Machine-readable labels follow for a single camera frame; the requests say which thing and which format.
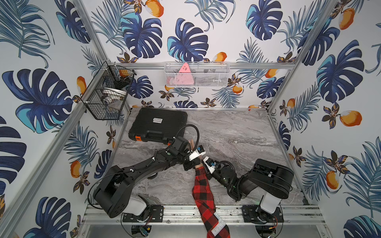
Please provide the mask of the black wrist watch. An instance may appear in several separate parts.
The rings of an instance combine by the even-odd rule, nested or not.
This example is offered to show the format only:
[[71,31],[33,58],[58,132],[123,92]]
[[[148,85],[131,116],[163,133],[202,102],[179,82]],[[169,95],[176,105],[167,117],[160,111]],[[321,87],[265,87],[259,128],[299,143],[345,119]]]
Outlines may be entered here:
[[184,162],[184,164],[183,164],[183,168],[184,168],[185,171],[188,171],[190,169],[195,168],[195,166],[198,166],[200,164],[202,165],[202,162],[201,162],[200,158],[195,158],[195,159],[193,159],[191,161],[190,160],[186,160]]

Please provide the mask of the red plaid sleeved forearm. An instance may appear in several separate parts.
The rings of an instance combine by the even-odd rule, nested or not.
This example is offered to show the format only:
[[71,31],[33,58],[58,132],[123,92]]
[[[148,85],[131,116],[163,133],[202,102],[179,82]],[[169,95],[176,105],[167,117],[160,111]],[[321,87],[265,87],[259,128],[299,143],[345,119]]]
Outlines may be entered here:
[[207,238],[230,238],[230,231],[227,225],[214,234],[212,230],[218,226],[218,218],[215,215],[216,206],[214,196],[210,189],[205,168],[202,164],[195,166],[195,179],[192,189],[192,196],[200,212],[201,220],[207,230]]

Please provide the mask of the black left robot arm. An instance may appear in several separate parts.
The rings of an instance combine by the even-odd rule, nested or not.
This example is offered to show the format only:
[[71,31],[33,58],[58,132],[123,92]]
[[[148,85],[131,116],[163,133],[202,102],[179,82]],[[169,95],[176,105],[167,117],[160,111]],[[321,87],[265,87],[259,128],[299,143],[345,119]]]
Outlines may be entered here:
[[[196,130],[194,148],[180,136],[187,127]],[[159,172],[176,165],[182,165],[184,170],[188,171],[200,164],[199,158],[205,154],[205,150],[203,146],[198,145],[199,138],[198,128],[188,124],[180,128],[167,148],[156,150],[150,158],[129,167],[111,167],[103,178],[94,184],[97,187],[91,187],[93,199],[110,218],[132,214],[146,219],[149,216],[149,203],[143,198],[132,196],[135,185],[142,180],[153,179]]]

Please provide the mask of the person's bare hand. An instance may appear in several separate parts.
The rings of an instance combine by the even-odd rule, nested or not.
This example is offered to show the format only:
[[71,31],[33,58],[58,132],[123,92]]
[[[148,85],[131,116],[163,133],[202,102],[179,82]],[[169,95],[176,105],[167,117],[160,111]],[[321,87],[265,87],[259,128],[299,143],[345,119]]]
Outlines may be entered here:
[[192,154],[190,155],[189,160],[193,162],[195,169],[203,167],[203,162],[202,162],[203,156],[198,151],[198,148],[196,144],[194,143],[193,139],[190,140],[190,144],[191,144]]

